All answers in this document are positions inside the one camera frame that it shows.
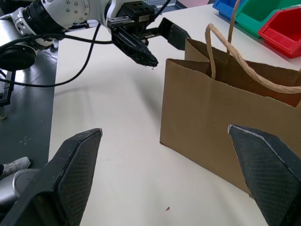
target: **bag handle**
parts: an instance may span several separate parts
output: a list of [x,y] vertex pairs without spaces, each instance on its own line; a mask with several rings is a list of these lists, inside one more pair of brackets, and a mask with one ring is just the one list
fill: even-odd
[[232,54],[233,57],[237,60],[237,62],[240,64],[240,66],[244,69],[244,71],[255,81],[260,83],[261,85],[275,91],[278,93],[287,93],[287,94],[296,94],[296,93],[301,93],[301,86],[283,86],[279,84],[275,84],[271,82],[270,80],[267,80],[260,76],[253,68],[251,68],[247,62],[242,58],[242,56],[239,54],[239,52],[231,45],[231,39],[232,39],[232,33],[233,33],[233,28],[234,28],[234,22],[235,22],[235,16],[236,16],[236,11],[238,9],[240,0],[237,0],[233,9],[233,15],[231,18],[231,24],[230,24],[230,30],[229,30],[229,36],[228,36],[228,41],[223,37],[223,35],[219,32],[219,30],[214,27],[213,24],[209,24],[206,28],[205,32],[205,39],[206,39],[206,44],[207,44],[207,51],[209,54],[209,59],[210,59],[210,65],[211,65],[211,78],[215,80],[215,75],[216,75],[216,68],[215,68],[215,62],[214,62],[214,56],[213,56],[213,51],[212,51],[212,44],[211,44],[211,32],[213,32],[217,38],[223,43],[223,45],[227,48],[227,53]]

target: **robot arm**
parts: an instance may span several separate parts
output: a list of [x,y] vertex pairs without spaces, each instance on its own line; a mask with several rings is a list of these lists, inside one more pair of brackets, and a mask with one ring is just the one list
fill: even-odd
[[[36,0],[26,8],[0,17],[0,33],[5,33],[4,36],[8,36],[6,39],[9,40],[35,34],[62,33],[75,23],[93,19],[109,30],[113,44],[136,63],[155,67],[158,61],[147,48],[149,38],[161,35],[177,49],[184,50],[185,39],[189,37],[185,30],[165,18],[158,28],[147,29],[156,16],[155,8],[140,0]],[[20,43],[27,47],[26,51],[31,48],[33,52],[24,54],[18,49],[16,55],[32,57],[37,51],[49,48],[52,43],[53,39],[43,38]],[[5,54],[5,51],[0,51],[0,58]],[[16,70],[27,68],[34,61],[28,62]]]

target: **red storage bin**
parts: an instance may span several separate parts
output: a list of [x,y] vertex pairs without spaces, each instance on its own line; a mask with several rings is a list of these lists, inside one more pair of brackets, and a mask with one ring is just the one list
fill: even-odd
[[301,8],[280,10],[258,31],[265,42],[289,58],[301,56]]

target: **dark gray surface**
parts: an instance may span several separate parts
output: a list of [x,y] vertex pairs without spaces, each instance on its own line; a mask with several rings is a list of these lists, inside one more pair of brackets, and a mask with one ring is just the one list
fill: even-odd
[[[37,55],[29,69],[17,72],[16,81],[53,84],[57,49]],[[32,168],[48,161],[54,88],[15,86],[11,104],[5,106],[7,118],[0,121],[0,164],[28,156]]]

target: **white table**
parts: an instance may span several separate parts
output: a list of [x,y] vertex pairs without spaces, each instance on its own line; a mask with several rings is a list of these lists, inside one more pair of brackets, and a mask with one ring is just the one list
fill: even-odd
[[[211,5],[164,14],[204,40],[208,23],[227,35],[229,23]],[[73,35],[92,38],[94,29]],[[102,28],[99,40],[110,35]],[[245,59],[298,68],[235,29],[233,43]],[[222,45],[213,38],[214,46]],[[83,65],[89,44],[63,40],[56,82],[72,77]],[[159,66],[134,63],[113,45],[96,45],[83,74],[55,89],[49,158],[76,133],[104,131],[84,226],[266,226],[254,200],[213,173],[159,143],[167,58],[183,59],[163,38],[150,40]]]

